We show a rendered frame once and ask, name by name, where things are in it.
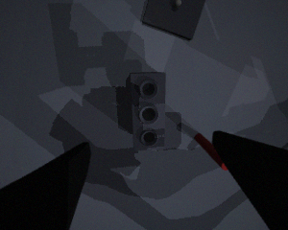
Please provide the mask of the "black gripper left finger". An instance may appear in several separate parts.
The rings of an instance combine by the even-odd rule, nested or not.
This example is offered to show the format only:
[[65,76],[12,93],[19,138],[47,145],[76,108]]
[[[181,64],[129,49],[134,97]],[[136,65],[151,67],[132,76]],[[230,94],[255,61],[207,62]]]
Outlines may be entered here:
[[0,230],[70,230],[89,160],[84,142],[0,189]]

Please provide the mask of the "dark red peg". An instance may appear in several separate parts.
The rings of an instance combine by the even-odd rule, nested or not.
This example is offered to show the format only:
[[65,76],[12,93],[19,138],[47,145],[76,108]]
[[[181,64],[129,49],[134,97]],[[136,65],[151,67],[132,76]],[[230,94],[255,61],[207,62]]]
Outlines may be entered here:
[[203,147],[204,151],[215,160],[215,162],[225,171],[228,170],[215,148],[209,143],[202,134],[197,134],[195,140]]

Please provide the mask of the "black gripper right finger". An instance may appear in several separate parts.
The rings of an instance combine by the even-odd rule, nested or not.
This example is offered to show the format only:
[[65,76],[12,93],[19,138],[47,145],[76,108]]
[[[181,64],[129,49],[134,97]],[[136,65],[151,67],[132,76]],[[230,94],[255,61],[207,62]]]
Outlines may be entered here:
[[212,146],[269,230],[288,230],[288,150],[223,131]]

